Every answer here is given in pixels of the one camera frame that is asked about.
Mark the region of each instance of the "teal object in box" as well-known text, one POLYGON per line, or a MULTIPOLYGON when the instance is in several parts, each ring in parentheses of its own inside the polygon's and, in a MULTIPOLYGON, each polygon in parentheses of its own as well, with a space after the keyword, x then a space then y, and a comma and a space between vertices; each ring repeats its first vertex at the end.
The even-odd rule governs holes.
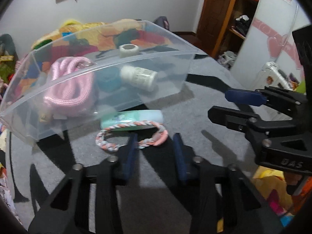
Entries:
POLYGON ((105 92, 112 92, 120 88, 121 77, 119 68, 111 67, 96 72, 96 82, 99 88, 105 92))

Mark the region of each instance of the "brown door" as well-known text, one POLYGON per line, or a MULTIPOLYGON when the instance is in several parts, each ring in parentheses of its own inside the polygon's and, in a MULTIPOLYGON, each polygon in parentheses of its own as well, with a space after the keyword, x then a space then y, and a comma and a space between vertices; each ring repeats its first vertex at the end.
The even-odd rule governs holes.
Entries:
POLYGON ((196 36, 211 55, 221 27, 226 19, 231 0, 205 0, 196 36))

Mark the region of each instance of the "wooden floor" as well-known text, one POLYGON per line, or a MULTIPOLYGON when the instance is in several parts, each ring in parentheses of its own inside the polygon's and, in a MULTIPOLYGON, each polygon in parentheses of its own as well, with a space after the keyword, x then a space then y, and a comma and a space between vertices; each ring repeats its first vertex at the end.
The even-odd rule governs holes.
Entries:
POLYGON ((194 36, 194 35, 186 34, 186 35, 179 35, 179 37, 181 37, 182 39, 188 41, 189 43, 191 43, 195 47, 198 47, 199 49, 203 50, 207 54, 210 54, 211 51, 212 51, 212 50, 208 50, 207 48, 205 48, 202 45, 202 41, 199 38, 197 38, 196 36, 194 36))

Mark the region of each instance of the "gray fabric surface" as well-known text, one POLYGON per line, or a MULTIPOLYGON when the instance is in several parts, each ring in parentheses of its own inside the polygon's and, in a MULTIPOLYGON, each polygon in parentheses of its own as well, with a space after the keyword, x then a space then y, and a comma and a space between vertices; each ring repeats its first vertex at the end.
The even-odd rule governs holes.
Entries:
MULTIPOLYGON (((194 60, 190 74, 215 76, 231 87, 241 88, 230 72, 212 58, 194 60)), ((244 138, 243 133, 228 130, 209 121, 207 111, 213 105, 237 109, 236 105, 226 101, 222 92, 188 82, 184 84, 179 94, 147 104, 150 109, 162 110, 164 125, 170 136, 179 132, 184 143, 193 147, 197 155, 203 156, 216 165, 226 166, 236 163, 247 176, 251 176, 257 166, 249 142, 244 138)), ((253 109, 263 119, 268 119, 263 108, 253 109)), ((95 145, 94 139, 98 131, 99 122, 69 131, 76 162, 89 166, 100 163, 107 157, 107 154, 95 145)), ((110 139, 110 141, 116 140, 125 142, 126 138, 110 139)), ((49 193, 64 177, 64 173, 37 146, 31 148, 12 135, 11 150, 16 185, 21 194, 29 200, 31 198, 29 170, 32 163, 49 193)), ((7 163, 11 191, 14 193, 8 154, 7 163)), ((188 233, 191 216, 166 188, 141 152, 136 169, 130 184, 118 188, 124 233, 188 233)), ((94 192, 95 186, 92 186, 91 231, 95 231, 94 192)), ((34 216, 31 201, 16 203, 16 208, 21 221, 28 228, 34 216)))

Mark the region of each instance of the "braided rope toy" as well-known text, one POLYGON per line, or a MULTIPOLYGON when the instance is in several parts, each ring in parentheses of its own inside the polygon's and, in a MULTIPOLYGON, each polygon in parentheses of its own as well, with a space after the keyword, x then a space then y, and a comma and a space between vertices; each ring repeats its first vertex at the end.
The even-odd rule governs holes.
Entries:
POLYGON ((116 152, 121 146, 119 144, 113 144, 109 143, 105 140, 105 135, 109 133, 110 131, 114 129, 120 129, 125 127, 136 127, 136 126, 153 126, 157 127, 158 131, 153 134, 152 138, 144 139, 138 142, 138 148, 143 149, 149 146, 158 146, 164 143, 168 138, 168 131, 165 129, 165 127, 155 121, 135 121, 135 122, 127 122, 123 124, 116 124, 114 126, 110 126, 108 128, 102 129, 101 132, 99 132, 96 136, 96 145, 98 145, 103 150, 108 150, 110 152, 116 152))

